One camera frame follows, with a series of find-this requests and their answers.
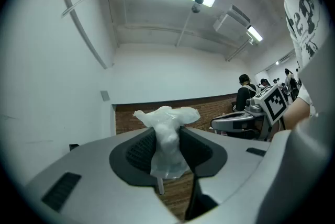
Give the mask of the white cloth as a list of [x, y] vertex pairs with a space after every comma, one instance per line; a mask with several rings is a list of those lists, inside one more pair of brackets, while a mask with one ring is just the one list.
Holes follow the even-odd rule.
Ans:
[[155, 131], [156, 150], [151, 160], [150, 174], [162, 179], [180, 178], [189, 170], [180, 151], [179, 129], [200, 119], [197, 109], [162, 106], [150, 113], [137, 110], [133, 114]]

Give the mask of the short ceiling light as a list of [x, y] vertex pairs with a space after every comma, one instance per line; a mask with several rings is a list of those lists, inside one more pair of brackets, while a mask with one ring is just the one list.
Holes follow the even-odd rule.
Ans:
[[247, 28], [248, 33], [255, 38], [258, 42], [261, 42], [263, 40], [262, 36], [255, 30], [255, 28], [253, 26], [249, 26]]

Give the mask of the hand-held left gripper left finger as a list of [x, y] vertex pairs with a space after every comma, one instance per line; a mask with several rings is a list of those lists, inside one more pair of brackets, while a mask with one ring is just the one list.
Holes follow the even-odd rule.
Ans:
[[[30, 204], [51, 224], [178, 224], [153, 187], [130, 186], [110, 167], [112, 150], [143, 131], [96, 140], [70, 151], [26, 185]], [[42, 199], [67, 172], [81, 178], [62, 208], [55, 211]]]

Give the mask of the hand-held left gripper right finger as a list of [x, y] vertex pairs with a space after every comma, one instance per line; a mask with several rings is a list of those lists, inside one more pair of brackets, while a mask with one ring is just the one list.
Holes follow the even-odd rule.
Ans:
[[193, 173], [185, 220], [222, 204], [241, 187], [264, 158], [270, 143], [180, 128], [180, 152]]

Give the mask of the white wall pipe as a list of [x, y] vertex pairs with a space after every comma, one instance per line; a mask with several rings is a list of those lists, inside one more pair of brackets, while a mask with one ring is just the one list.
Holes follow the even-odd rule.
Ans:
[[103, 61], [103, 59], [99, 56], [97, 50], [94, 48], [92, 42], [90, 41], [86, 31], [83, 28], [82, 23], [80, 22], [80, 19], [75, 11], [76, 5], [81, 3], [84, 0], [79, 0], [77, 3], [73, 4], [71, 0], [64, 0], [66, 5], [66, 10], [61, 14], [61, 17], [65, 17], [66, 15], [70, 15], [75, 27], [77, 28], [77, 31], [79, 32], [80, 36], [83, 38], [83, 41], [85, 42], [86, 46], [88, 47], [89, 51], [92, 53], [94, 58], [97, 60], [97, 62], [102, 66], [102, 68], [107, 69], [106, 63]]

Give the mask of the white printed t-shirt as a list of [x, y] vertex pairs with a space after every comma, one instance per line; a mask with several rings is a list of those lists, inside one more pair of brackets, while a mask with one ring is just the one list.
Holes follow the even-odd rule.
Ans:
[[284, 0], [284, 9], [297, 63], [303, 69], [328, 36], [335, 35], [335, 24], [323, 0]]

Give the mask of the person's right forearm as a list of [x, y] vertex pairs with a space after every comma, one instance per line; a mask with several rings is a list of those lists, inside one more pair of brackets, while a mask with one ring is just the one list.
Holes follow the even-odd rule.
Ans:
[[302, 120], [310, 116], [310, 105], [297, 98], [283, 115], [285, 129], [292, 130]]

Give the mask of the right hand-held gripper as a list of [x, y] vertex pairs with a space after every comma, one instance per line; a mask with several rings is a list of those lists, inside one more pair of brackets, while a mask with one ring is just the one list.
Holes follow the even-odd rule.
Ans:
[[211, 120], [211, 127], [218, 131], [257, 130], [255, 117], [264, 117], [266, 129], [279, 121], [288, 109], [280, 88], [272, 85], [246, 101], [245, 111], [224, 114]]

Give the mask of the white ceiling air conditioner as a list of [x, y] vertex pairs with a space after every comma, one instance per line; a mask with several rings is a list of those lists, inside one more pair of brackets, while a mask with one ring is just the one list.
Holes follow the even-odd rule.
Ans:
[[225, 21], [228, 21], [228, 18], [233, 19], [234, 21], [241, 24], [243, 27], [248, 28], [251, 25], [250, 18], [241, 11], [237, 6], [232, 4], [228, 11], [225, 14], [222, 14], [213, 24], [213, 28], [218, 32], [219, 28]]

